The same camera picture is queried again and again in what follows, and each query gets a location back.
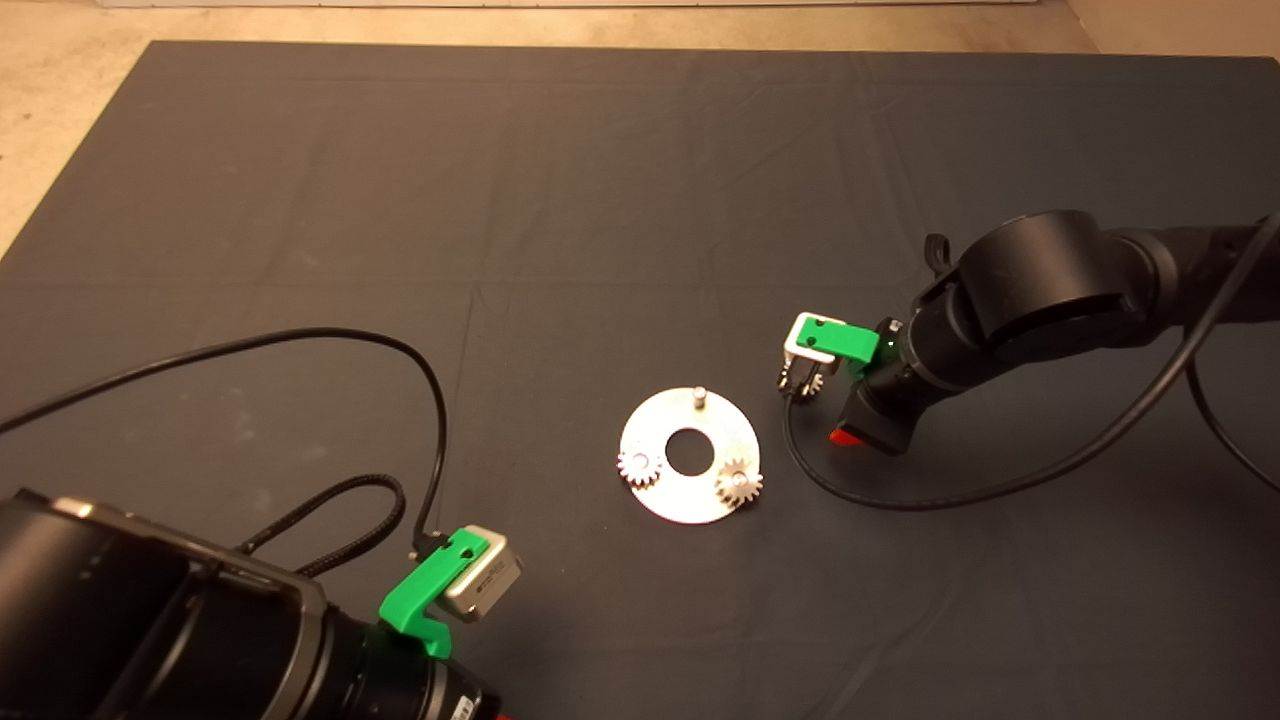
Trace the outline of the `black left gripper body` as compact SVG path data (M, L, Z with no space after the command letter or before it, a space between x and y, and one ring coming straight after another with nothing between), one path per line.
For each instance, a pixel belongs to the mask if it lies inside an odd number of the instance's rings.
M332 719L503 719L502 698L420 641L330 612Z

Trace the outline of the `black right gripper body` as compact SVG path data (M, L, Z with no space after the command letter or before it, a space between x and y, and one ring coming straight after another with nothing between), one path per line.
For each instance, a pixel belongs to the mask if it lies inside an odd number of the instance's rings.
M887 455L904 455L923 414L961 393L947 378L947 361L961 347L961 333L948 318L884 318L872 360L845 404L845 429Z

